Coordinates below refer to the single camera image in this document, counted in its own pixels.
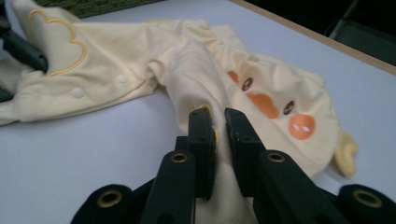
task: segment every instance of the yellow baby onesie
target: yellow baby onesie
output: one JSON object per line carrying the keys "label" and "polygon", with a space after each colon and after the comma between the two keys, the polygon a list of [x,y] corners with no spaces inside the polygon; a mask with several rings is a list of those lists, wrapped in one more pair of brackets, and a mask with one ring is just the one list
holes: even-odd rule
{"label": "yellow baby onesie", "polygon": [[[229,26],[82,22],[31,0],[12,3],[49,70],[14,69],[20,78],[9,84],[14,99],[0,104],[0,123],[87,113],[151,94],[158,85],[165,86],[185,134],[189,113],[210,107],[219,134],[216,179],[211,200],[197,202],[198,224],[257,222],[233,174],[226,107],[244,112],[267,148],[291,155],[310,177],[350,143],[337,145],[342,131],[322,77],[248,52]],[[6,71],[9,63],[0,67]]]}

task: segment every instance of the white table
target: white table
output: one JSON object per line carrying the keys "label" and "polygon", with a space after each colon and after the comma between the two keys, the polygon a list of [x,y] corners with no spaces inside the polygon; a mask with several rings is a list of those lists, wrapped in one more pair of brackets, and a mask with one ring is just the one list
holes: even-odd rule
{"label": "white table", "polygon": [[[342,126],[360,152],[355,175],[342,177],[329,166],[316,183],[333,193],[359,183],[396,201],[396,76],[226,0],[168,0],[85,21],[151,19],[228,24],[252,52],[324,76]],[[73,118],[2,126],[0,222],[69,223],[94,190],[113,183],[135,189],[154,177],[178,135],[164,89]]]}

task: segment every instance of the embroidered trim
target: embroidered trim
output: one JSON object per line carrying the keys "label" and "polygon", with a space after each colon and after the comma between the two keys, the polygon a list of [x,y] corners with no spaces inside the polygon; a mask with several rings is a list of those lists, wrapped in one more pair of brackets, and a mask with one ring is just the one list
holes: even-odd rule
{"label": "embroidered trim", "polygon": [[68,23],[67,21],[65,21],[63,19],[60,19],[60,18],[52,18],[51,19],[51,18],[49,18],[49,16],[46,14],[46,12],[44,12],[42,10],[39,10],[39,9],[32,10],[30,12],[30,14],[29,14],[29,22],[30,22],[29,27],[30,27],[30,36],[32,37],[32,42],[35,43],[35,35],[34,35],[33,29],[32,29],[32,20],[33,20],[33,16],[36,15],[36,14],[42,16],[46,23],[56,22],[56,23],[60,23],[64,27],[66,27],[67,30],[69,30],[69,32],[70,32],[70,38],[69,38],[70,39],[70,43],[79,45],[81,47],[81,51],[82,51],[81,56],[79,57],[79,59],[75,63],[73,63],[72,65],[66,67],[65,69],[61,69],[61,70],[58,70],[58,71],[51,72],[47,76],[53,77],[53,76],[60,75],[62,73],[65,73],[65,72],[68,72],[68,71],[72,70],[73,68],[75,68],[79,64],[81,64],[84,61],[84,59],[86,58],[86,56],[87,56],[87,47],[85,46],[85,44],[81,40],[76,39],[76,30],[74,29],[74,27],[70,23]]}

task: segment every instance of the orange cheek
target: orange cheek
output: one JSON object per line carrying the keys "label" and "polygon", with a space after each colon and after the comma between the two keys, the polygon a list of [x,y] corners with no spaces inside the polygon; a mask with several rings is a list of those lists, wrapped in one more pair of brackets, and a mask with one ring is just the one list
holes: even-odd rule
{"label": "orange cheek", "polygon": [[309,138],[315,132],[315,119],[312,116],[298,114],[289,120],[290,134],[299,140]]}
{"label": "orange cheek", "polygon": [[239,85],[239,77],[234,71],[228,72],[228,76],[230,76],[234,83]]}
{"label": "orange cheek", "polygon": [[263,93],[247,93],[247,97],[268,119],[276,119],[279,116],[279,111],[276,109],[271,97]]}

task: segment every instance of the metal grommet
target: metal grommet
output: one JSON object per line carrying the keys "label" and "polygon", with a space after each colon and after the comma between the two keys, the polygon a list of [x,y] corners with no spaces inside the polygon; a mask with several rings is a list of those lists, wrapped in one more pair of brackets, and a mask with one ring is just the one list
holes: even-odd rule
{"label": "metal grommet", "polygon": [[282,156],[282,155],[280,155],[278,153],[275,153],[275,152],[269,153],[267,155],[267,158],[268,158],[268,160],[274,161],[274,162],[283,162],[283,161],[285,161],[285,157],[284,156]]}
{"label": "metal grommet", "polygon": [[98,200],[97,204],[99,207],[108,208],[116,205],[122,199],[122,193],[116,189],[110,189],[103,192]]}
{"label": "metal grommet", "polygon": [[182,163],[187,161],[188,159],[189,157],[183,153],[177,153],[171,157],[171,161],[176,163]]}
{"label": "metal grommet", "polygon": [[353,191],[353,197],[359,203],[362,203],[366,206],[379,208],[382,207],[382,201],[377,196],[375,196],[372,192],[369,192],[364,189],[355,189]]}

